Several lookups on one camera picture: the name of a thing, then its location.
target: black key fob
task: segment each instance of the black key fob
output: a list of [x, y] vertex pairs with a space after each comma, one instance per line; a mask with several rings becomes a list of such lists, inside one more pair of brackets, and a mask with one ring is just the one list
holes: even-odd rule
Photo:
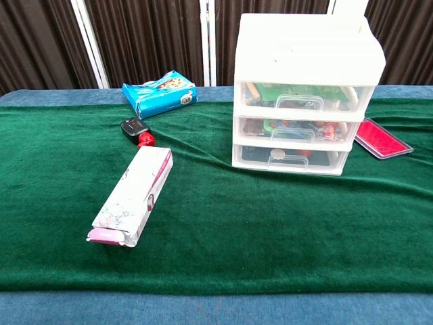
[[133, 144], [138, 144], [138, 137], [143, 132], [149, 132], [150, 128], [138, 117], [127, 118], [121, 122], [120, 127], [122, 128], [123, 134], [131, 141]]

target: white pole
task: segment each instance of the white pole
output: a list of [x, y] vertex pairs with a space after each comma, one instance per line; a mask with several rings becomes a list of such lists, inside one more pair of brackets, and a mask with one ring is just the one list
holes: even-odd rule
[[336, 5], [336, 0], [329, 0], [329, 5], [327, 6], [327, 15], [332, 15], [334, 11], [334, 6]]
[[78, 27], [80, 28], [81, 36], [83, 37], [97, 85], [100, 89], [110, 88], [85, 2], [84, 0], [70, 0], [70, 2], [74, 9], [76, 21], [78, 22]]
[[[331, 2], [327, 9], [329, 14], [329, 9], [331, 7]], [[364, 16], [365, 9], [367, 9], [368, 0], [334, 0], [334, 6], [332, 10], [333, 15], [347, 15], [347, 16]]]
[[215, 1], [209, 0], [209, 48], [210, 48], [210, 85], [217, 85], [217, 56], [215, 54]]
[[204, 85], [209, 87], [209, 29], [206, 0], [200, 0], [200, 24], [202, 25], [203, 80]]

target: pink and white box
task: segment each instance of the pink and white box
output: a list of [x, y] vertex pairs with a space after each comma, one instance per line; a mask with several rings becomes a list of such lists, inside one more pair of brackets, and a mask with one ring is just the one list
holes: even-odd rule
[[172, 166], [170, 149], [141, 147], [97, 214], [87, 241], [135, 247]]

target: blue table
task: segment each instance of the blue table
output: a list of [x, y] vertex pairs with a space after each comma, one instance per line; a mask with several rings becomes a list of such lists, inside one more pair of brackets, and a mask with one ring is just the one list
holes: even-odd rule
[[[433, 86], [379, 86], [375, 98], [431, 98]], [[198, 87], [229, 101], [232, 87]], [[127, 104], [120, 89], [19, 90], [0, 106]], [[0, 292], [0, 324], [433, 324], [433, 295], [168, 296], [123, 292]]]

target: cardboard box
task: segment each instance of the cardboard box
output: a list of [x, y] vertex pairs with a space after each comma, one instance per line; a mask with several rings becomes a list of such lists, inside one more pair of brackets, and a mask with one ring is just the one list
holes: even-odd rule
[[141, 147], [97, 214], [87, 241], [136, 246], [172, 165], [170, 149]]
[[122, 92], [139, 118], [147, 118], [197, 101], [196, 85], [176, 71], [170, 71], [161, 79], [142, 85], [124, 83]]

